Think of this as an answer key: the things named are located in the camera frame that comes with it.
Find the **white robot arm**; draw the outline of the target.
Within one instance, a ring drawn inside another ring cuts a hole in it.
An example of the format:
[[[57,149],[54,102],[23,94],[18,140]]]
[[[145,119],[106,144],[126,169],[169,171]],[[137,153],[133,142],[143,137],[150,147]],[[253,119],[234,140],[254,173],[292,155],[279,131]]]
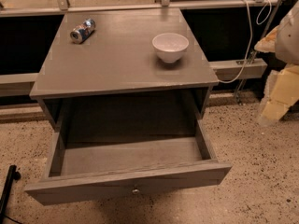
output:
[[[269,126],[299,101],[299,1],[254,49],[272,52],[286,64],[281,71],[270,72],[264,87],[257,121]]]

